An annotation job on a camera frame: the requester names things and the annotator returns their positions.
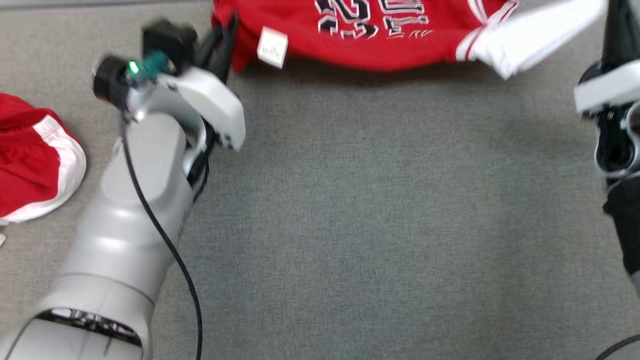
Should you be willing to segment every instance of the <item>white stripe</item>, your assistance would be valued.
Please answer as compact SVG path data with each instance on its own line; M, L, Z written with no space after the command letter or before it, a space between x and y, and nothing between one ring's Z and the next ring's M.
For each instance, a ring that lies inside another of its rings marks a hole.
M518 8L518 5L519 5L518 0L508 0L507 2L504 3L504 5L502 5L502 8L500 8L500 10L496 11L495 13L493 13L493 15L491 15L489 20L487 20L487 23L497 24L498 22L500 22L501 19L506 20L511 14L511 12L513 12L513 10L516 10Z
M485 19L480 14L480 9L478 9L478 4L476 0L467 0L467 3L469 5L469 10L471 10L471 12L474 14L476 19L478 19L478 21L480 22L480 24L486 24Z
M56 119L47 115L33 129L42 136L42 141L56 149L60 157L58 194L50 200L26 204L3 217L10 222L31 220L64 204L78 189L86 171L86 156L80 144L65 132Z
M458 45L456 49L456 60L457 61L466 61L467 60L467 51L469 50L469 46L476 38L476 35L482 28L477 28L471 31Z
M480 11L480 16L482 16L482 18L484 19L484 23L486 24L489 18L486 16L486 11L484 10L484 2L483 0L476 0L476 2L478 10Z

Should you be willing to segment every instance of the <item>clothing tag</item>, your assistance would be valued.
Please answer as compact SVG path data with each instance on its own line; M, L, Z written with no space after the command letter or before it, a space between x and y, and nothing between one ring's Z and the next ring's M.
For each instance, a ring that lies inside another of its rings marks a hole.
M288 45L287 35L263 26L258 42L258 59L282 69Z

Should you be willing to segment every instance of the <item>red jersey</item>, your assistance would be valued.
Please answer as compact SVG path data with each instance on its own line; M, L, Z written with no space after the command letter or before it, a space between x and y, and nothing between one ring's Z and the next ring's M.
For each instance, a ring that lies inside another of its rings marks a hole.
M214 0L213 22L226 26L238 15L236 70L257 58L266 26L287 35L288 56L395 71L468 61L481 30L517 6L517 0Z

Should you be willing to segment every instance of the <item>black connector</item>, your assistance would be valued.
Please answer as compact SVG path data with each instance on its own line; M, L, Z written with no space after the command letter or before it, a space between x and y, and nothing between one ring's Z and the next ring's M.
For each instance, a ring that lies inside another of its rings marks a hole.
M181 75L194 64L198 34L191 26L176 26L167 19L154 21L142 30L142 58L153 50L162 51Z
M224 84L227 83L231 70L239 24L237 15L234 15L226 28L217 23L196 50L194 65L214 74Z
M128 64L128 60L107 55L93 70L93 94L120 110L127 108L129 85L125 79L125 71Z

